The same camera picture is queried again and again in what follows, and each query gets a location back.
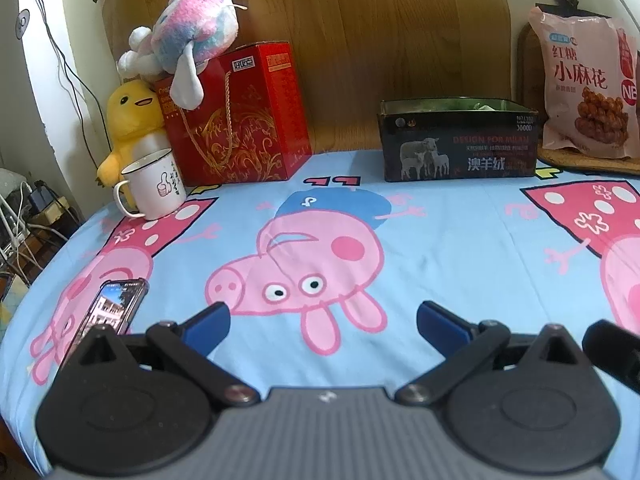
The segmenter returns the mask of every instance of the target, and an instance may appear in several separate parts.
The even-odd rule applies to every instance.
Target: wooden panel
[[[151,18],[146,0],[103,0],[102,18],[113,59],[129,50],[129,35],[136,27],[151,27]]]
[[[455,0],[398,0],[406,51],[405,85],[394,98],[461,94],[460,28]]]
[[[355,85],[349,100],[351,120],[364,128],[363,147],[378,147],[378,105],[406,86],[398,0],[339,1]]]
[[[315,152],[378,147],[382,99],[510,95],[506,0],[235,1],[236,45],[291,42]]]
[[[511,99],[511,17],[507,0],[455,0],[461,94]]]
[[[536,33],[527,23],[518,37],[516,101],[537,110],[541,123],[549,117],[545,109],[545,62]]]

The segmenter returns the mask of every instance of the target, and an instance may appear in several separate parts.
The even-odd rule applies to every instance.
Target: pink cheek
[[[341,260],[357,262],[364,256],[364,245],[350,236],[338,236],[331,242],[332,252]]]

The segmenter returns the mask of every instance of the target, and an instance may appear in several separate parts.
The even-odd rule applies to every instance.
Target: yellow duck plush
[[[111,94],[107,126],[113,148],[98,168],[98,179],[105,186],[123,180],[121,172],[132,162],[169,147],[158,96],[140,79],[124,83]],[[129,205],[135,206],[128,186],[124,193]]]

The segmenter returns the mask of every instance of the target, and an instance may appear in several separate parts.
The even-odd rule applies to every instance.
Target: smartphone
[[[113,326],[116,334],[126,333],[148,290],[149,284],[143,278],[104,282],[80,323],[62,365],[65,365],[91,327],[106,323]]]

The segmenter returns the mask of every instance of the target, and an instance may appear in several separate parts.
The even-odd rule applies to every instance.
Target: blue bedsheet
[[[158,222],[96,213],[47,266],[0,347],[0,410],[38,471],[34,414],[100,284],[145,277],[142,332],[211,301],[232,312],[210,359],[258,388],[384,385],[441,356],[415,326],[434,300],[514,332],[547,322],[580,341],[597,319],[638,330],[639,181],[542,170],[532,178],[390,184],[377,151],[316,155],[289,182],[197,189]],[[640,478],[640,402],[607,463]]]

